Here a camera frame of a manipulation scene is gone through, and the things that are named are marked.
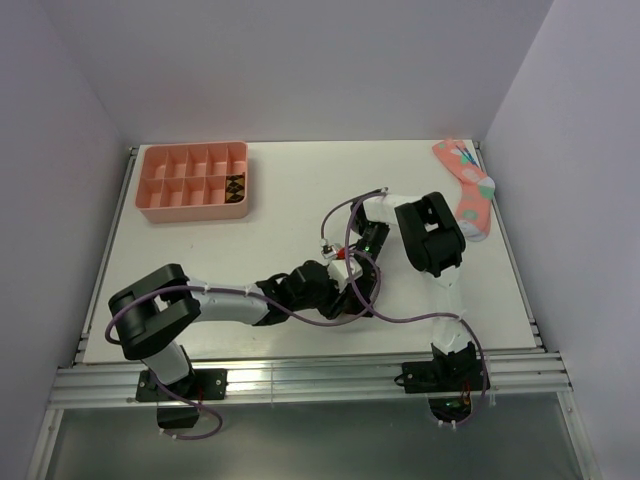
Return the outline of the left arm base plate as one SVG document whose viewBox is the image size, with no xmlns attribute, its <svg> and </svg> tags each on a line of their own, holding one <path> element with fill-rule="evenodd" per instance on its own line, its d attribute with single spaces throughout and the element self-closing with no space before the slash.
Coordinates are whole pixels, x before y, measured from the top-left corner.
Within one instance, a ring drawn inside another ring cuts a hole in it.
<svg viewBox="0 0 640 480">
<path fill-rule="evenodd" d="M 185 378 L 166 385 L 166 388 L 191 401 L 223 400 L 226 395 L 227 374 L 226 369 L 220 368 L 196 369 Z M 152 403 L 173 401 L 174 397 L 157 386 L 149 370 L 143 370 L 138 379 L 135 399 L 137 402 Z"/>
</svg>

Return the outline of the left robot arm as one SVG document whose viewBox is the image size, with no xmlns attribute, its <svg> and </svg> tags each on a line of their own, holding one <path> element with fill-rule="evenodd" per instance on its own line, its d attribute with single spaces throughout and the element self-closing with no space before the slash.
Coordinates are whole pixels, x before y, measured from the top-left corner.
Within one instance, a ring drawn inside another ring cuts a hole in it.
<svg viewBox="0 0 640 480">
<path fill-rule="evenodd" d="M 209 285 L 189 278 L 179 264 L 167 264 L 115 293 L 108 343 L 128 360 L 142 362 L 149 380 L 172 399 L 196 391 L 197 377 L 178 336 L 195 322 L 238 322 L 274 326 L 315 310 L 319 325 L 341 325 L 370 313 L 352 287 L 342 286 L 328 266 L 309 260 L 245 287 Z"/>
</svg>

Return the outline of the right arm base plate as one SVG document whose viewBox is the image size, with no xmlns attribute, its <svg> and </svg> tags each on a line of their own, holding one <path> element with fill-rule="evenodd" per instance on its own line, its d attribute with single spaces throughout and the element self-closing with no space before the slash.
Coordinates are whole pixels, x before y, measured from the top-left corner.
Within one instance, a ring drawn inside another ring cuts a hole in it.
<svg viewBox="0 0 640 480">
<path fill-rule="evenodd" d="M 482 392 L 491 386 L 479 359 L 456 363 L 451 360 L 404 362 L 394 383 L 407 394 Z"/>
</svg>

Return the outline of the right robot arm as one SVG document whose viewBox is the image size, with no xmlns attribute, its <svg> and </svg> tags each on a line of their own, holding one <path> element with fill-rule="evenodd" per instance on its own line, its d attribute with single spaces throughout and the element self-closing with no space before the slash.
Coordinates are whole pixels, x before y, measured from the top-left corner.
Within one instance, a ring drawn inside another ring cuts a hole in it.
<svg viewBox="0 0 640 480">
<path fill-rule="evenodd" d="M 441 302 L 433 313 L 398 318 L 396 322 L 432 321 L 434 381 L 443 389 L 455 389 L 471 368 L 483 364 L 482 348 L 463 319 L 459 276 L 466 241 L 462 231 L 439 192 L 403 197 L 377 190 L 352 202 L 349 233 L 364 237 L 367 229 L 378 226 L 399 229 L 410 265 Z"/>
</svg>

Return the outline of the brown tan argyle sock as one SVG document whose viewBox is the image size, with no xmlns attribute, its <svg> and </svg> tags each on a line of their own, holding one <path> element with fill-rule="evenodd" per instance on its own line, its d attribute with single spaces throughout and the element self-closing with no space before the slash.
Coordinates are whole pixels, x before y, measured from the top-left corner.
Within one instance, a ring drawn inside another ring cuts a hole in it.
<svg viewBox="0 0 640 480">
<path fill-rule="evenodd" d="M 244 173 L 228 175 L 225 178 L 225 203 L 237 204 L 246 197 L 246 175 Z"/>
</svg>

